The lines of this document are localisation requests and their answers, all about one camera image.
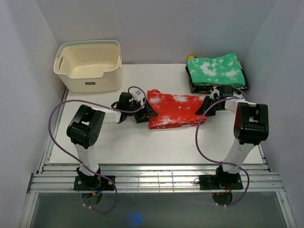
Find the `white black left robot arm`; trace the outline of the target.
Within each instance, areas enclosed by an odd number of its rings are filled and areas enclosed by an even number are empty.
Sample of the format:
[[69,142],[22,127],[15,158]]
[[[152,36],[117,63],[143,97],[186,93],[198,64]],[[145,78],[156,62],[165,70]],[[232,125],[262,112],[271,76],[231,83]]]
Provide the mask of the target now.
[[133,116],[135,121],[144,123],[150,117],[158,116],[150,106],[148,99],[141,91],[122,92],[119,100],[111,108],[93,109],[81,105],[70,122],[66,134],[75,146],[80,167],[76,170],[80,181],[89,189],[95,190],[101,184],[100,167],[96,160],[94,146],[104,124],[120,124],[127,117]]

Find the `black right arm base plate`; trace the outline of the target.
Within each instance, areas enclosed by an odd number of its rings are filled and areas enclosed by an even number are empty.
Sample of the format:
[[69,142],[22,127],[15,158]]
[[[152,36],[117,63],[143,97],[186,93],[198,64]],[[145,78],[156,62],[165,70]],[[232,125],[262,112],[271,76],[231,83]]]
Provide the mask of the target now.
[[227,190],[232,187],[233,190],[242,190],[243,184],[240,175],[220,178],[217,175],[200,175],[200,190]]

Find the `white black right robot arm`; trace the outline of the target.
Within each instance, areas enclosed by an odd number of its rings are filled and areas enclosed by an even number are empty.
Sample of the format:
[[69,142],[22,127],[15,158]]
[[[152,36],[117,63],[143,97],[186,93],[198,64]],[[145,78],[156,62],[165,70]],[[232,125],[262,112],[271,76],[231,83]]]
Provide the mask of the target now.
[[218,162],[214,175],[200,175],[201,190],[241,190],[241,167],[249,155],[269,135],[268,106],[256,104],[245,97],[236,97],[234,91],[241,90],[231,85],[215,86],[206,96],[196,115],[214,116],[217,111],[231,111],[235,114],[233,127],[234,142],[228,155]]

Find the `red white tie-dye trousers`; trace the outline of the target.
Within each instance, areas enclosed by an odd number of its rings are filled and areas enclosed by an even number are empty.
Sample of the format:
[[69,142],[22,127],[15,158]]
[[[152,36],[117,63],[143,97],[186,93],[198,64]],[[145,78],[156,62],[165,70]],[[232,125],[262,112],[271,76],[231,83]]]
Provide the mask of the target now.
[[148,102],[158,114],[149,118],[149,129],[196,126],[207,117],[195,114],[204,101],[202,96],[163,94],[157,89],[147,92]]

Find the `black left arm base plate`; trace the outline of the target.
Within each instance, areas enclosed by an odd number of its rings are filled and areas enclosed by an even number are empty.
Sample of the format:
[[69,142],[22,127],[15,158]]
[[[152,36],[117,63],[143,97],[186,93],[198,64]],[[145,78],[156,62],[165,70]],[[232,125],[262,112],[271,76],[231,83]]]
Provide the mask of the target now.
[[92,187],[88,187],[79,176],[75,177],[73,190],[76,191],[98,191],[98,190],[105,190],[105,191],[112,191],[114,190],[114,185],[111,181],[105,178],[97,177],[97,180]]

